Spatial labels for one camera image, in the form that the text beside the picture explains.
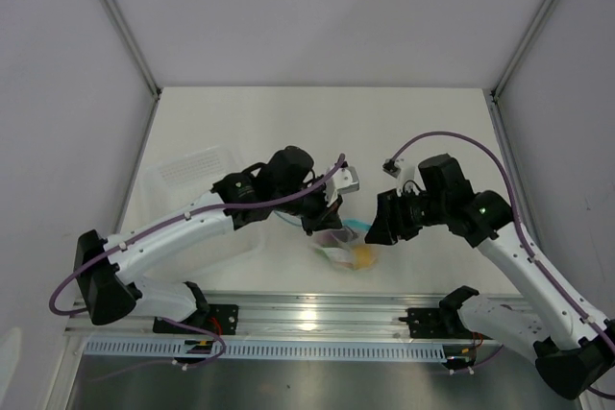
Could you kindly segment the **clear zip top bag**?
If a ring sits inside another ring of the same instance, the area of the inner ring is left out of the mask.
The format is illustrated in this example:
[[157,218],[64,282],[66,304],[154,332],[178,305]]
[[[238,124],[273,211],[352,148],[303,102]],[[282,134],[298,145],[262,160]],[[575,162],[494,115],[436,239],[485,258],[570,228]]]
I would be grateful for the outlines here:
[[344,270],[349,270],[349,271],[366,270],[366,269],[357,270],[355,268],[354,266],[355,257],[353,255],[353,247],[358,246],[358,245],[368,245],[364,242],[364,236],[366,235],[369,228],[370,226],[367,223],[364,223],[364,222],[361,222],[355,219],[346,219],[342,221],[341,229],[347,229],[347,230],[352,229],[354,232],[356,232],[359,235],[359,238],[355,242],[350,243],[350,244],[341,244],[341,245],[333,245],[333,246],[324,245],[321,242],[321,238],[324,236],[326,232],[334,230],[334,229],[331,229],[331,230],[323,230],[323,231],[314,233],[311,236],[310,247],[316,254],[319,254],[322,257],[326,258],[331,263],[331,265],[334,267],[344,269]]

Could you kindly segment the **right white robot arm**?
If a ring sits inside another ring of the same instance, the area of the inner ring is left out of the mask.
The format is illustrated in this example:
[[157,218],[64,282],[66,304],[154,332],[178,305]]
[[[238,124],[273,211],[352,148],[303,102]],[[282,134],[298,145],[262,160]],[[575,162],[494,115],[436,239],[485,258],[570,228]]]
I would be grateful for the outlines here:
[[559,396],[574,400],[614,367],[614,322],[560,274],[526,235],[510,204],[472,189],[447,154],[418,165],[424,187],[377,197],[368,244],[393,246],[420,230],[444,226],[489,259],[530,305],[533,316],[460,287],[440,302],[438,323],[450,336],[482,333],[533,363]]

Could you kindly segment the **yellow toy lemon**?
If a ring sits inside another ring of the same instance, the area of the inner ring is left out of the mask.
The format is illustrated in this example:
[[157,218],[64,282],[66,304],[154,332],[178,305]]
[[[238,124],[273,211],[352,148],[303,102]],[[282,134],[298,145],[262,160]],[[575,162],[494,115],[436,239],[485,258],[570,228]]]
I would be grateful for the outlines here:
[[376,251],[368,245],[358,245],[353,247],[355,257],[354,266],[357,270],[372,267],[378,261]]

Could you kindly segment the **purple toy eggplant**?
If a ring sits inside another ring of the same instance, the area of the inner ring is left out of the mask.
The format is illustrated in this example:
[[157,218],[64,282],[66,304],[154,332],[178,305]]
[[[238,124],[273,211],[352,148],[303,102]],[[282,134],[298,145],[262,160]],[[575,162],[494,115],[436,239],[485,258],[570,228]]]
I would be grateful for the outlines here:
[[335,229],[328,231],[321,238],[321,242],[326,246],[350,244],[355,242],[359,235],[352,229]]

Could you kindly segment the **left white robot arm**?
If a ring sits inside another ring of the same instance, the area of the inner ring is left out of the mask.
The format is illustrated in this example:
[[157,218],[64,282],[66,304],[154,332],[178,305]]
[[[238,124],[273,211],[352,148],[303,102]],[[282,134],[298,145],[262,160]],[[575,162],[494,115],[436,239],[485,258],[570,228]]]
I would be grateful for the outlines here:
[[201,331],[209,307],[191,281],[149,280],[146,273],[206,239],[265,221],[274,212],[300,219],[305,234],[339,229],[340,190],[353,182],[340,158],[326,174],[313,172],[304,150],[287,146],[266,162],[226,175],[190,205],[130,233],[103,237],[92,229],[77,241],[76,281],[96,326],[141,314],[169,318],[189,333]]

